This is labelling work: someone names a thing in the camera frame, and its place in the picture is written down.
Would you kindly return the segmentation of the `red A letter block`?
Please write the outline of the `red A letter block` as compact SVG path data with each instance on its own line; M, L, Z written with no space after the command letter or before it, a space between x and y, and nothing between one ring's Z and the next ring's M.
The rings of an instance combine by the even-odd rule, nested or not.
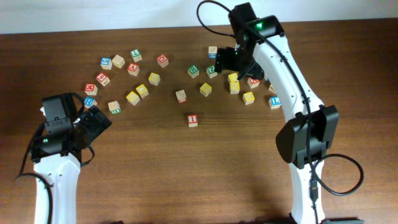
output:
M250 89L258 87L260 82L261 82L260 80L248 78L248 85Z

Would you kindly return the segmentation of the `green R letter block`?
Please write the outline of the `green R letter block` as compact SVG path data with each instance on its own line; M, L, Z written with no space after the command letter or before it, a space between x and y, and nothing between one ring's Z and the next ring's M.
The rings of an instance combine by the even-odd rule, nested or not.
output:
M192 65L192 66L188 67L187 72L191 78L197 77L200 73L200 71L196 65Z

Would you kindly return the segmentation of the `red side wooden block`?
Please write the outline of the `red side wooden block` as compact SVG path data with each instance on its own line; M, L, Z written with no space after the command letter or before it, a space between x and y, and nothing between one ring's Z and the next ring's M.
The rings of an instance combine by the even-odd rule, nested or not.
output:
M179 91L176 91L176 92L175 92L175 95L176 95L176 97L177 97L177 101L178 101L179 103L186 102L186 100L187 100L187 96L186 96L186 94L185 94L185 91L184 91L184 90L179 90Z

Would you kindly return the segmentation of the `red I letter block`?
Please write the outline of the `red I letter block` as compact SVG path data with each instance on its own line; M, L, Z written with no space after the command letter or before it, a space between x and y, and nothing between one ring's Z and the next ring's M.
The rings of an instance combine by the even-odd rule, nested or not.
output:
M190 128L198 126L198 116L196 114L190 114L187 116L188 126Z

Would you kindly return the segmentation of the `red C letter block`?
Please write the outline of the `red C letter block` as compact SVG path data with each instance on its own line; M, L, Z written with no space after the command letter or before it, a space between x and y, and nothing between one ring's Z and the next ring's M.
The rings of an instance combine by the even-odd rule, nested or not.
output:
M157 63L162 67L166 67L169 64L169 59L164 55L160 55L157 57Z

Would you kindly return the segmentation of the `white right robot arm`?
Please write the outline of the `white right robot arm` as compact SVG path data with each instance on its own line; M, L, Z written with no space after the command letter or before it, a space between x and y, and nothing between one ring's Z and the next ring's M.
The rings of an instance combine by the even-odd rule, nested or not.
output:
M276 16L256 17L244 3L228 12L234 48L218 49L215 70L238 72L239 78L267 77L284 112L285 125L275 138L278 152L292 178L295 223L325 219L321 173L338 123L335 106L325 106L314 94L296 64Z

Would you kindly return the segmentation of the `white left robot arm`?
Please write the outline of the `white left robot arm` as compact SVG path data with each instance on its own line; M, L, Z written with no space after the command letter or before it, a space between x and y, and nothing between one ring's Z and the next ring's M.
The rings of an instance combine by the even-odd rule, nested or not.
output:
M97 107L77 108L77 93L42 100L45 121L30 146L37 180L36 223L76 223L76 192L84 149L112 122Z

